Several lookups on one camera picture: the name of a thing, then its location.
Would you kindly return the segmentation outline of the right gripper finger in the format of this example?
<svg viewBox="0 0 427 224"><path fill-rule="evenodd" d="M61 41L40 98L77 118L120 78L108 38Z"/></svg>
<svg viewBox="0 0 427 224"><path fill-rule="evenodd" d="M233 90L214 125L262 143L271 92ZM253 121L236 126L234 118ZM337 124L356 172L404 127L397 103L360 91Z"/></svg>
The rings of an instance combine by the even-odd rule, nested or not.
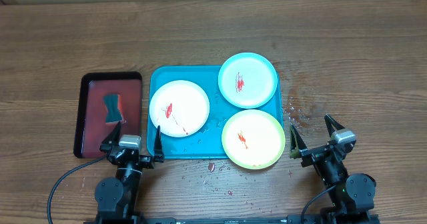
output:
<svg viewBox="0 0 427 224"><path fill-rule="evenodd" d="M339 124L330 114L326 114L324 120L330 137L332 137L334 133L342 133L345 131L345 127Z"/></svg>
<svg viewBox="0 0 427 224"><path fill-rule="evenodd" d="M308 148L293 124L290 124L290 158L299 159Z"/></svg>

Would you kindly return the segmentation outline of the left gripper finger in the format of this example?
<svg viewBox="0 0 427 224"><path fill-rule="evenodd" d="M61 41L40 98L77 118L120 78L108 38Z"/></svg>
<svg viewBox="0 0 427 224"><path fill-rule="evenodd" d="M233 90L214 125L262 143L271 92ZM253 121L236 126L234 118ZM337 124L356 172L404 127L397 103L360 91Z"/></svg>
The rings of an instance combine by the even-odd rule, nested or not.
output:
<svg viewBox="0 0 427 224"><path fill-rule="evenodd" d="M114 146L118 145L121 137L121 122L117 122L114 129L101 142L99 150L101 152L110 152Z"/></svg>
<svg viewBox="0 0 427 224"><path fill-rule="evenodd" d="M153 144L153 160L155 162L163 163L164 162L164 153L163 153L163 146L161 143L161 127L157 126L157 131L155 135L155 140Z"/></svg>

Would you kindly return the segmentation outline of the dark green sponge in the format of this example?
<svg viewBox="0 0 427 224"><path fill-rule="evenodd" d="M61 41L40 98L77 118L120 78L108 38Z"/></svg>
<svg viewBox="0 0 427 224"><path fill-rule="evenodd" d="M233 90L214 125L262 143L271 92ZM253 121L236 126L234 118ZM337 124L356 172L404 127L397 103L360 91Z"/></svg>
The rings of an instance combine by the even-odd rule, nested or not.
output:
<svg viewBox="0 0 427 224"><path fill-rule="evenodd" d="M120 96L118 94L109 94L103 97L106 108L106 123L121 122L123 117L119 108Z"/></svg>

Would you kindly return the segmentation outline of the yellow-green plate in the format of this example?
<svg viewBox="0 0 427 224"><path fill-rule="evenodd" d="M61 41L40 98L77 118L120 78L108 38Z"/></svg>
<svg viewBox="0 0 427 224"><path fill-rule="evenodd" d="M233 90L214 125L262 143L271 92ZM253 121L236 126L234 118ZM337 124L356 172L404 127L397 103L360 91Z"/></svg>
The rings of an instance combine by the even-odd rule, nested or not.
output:
<svg viewBox="0 0 427 224"><path fill-rule="evenodd" d="M228 158L245 169L264 169L284 152L286 136L279 121L257 109L230 117L222 131L222 146Z"/></svg>

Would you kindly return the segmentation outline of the white plate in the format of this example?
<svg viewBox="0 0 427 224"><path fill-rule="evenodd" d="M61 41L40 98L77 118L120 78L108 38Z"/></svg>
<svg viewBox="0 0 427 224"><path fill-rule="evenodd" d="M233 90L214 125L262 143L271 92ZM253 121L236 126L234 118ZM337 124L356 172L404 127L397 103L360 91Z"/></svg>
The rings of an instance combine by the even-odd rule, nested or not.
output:
<svg viewBox="0 0 427 224"><path fill-rule="evenodd" d="M199 131L207 121L209 99L205 91L191 81L170 81L153 94L149 116L163 134L187 137Z"/></svg>

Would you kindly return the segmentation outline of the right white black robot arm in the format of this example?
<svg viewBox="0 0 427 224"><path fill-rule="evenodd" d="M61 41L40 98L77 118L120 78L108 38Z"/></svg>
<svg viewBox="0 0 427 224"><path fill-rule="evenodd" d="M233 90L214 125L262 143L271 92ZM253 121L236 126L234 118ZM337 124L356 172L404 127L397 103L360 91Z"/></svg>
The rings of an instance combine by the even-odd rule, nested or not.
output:
<svg viewBox="0 0 427 224"><path fill-rule="evenodd" d="M312 166L326 189L308 201L298 215L288 215L287 223L379 223L374 208L376 181L365 173L350 175L343 164L356 144L356 135L333 119L324 116L330 140L324 146L308 149L300 134L290 125L290 158L301 159L302 167ZM329 195L331 207L308 215L308 207L323 195Z"/></svg>

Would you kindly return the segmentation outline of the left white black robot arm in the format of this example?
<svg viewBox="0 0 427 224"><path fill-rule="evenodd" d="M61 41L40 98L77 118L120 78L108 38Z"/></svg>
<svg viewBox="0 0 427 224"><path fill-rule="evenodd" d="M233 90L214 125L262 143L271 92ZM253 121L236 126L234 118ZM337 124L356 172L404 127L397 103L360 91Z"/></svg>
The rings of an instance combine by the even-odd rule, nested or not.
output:
<svg viewBox="0 0 427 224"><path fill-rule="evenodd" d="M147 223L135 210L142 170L153 169L155 163L164 162L161 129L157 128L154 139L154 155L141 153L141 137L122 135L121 122L101 142L100 151L117 167L114 177L102 179L95 188L97 201L96 223Z"/></svg>

